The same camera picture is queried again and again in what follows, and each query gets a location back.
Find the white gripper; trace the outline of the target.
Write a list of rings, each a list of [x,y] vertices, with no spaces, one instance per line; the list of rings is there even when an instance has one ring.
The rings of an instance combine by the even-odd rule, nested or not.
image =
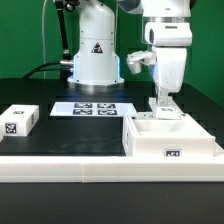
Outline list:
[[[192,44],[190,24],[147,22],[144,38],[155,56],[151,74],[157,88],[157,105],[164,104],[166,94],[165,104],[171,106],[173,98],[169,93],[179,92],[183,83],[187,47]]]

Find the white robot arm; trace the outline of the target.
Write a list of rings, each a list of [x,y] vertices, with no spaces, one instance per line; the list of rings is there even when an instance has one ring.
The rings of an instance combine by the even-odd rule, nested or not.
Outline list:
[[[115,53],[115,14],[98,0],[79,1],[79,50],[69,81],[87,87],[122,83]],[[127,56],[130,71],[138,74],[147,66],[155,83],[156,103],[168,103],[169,95],[182,86],[186,48],[192,43],[191,0],[116,2],[124,12],[142,16],[141,39],[148,49]]]

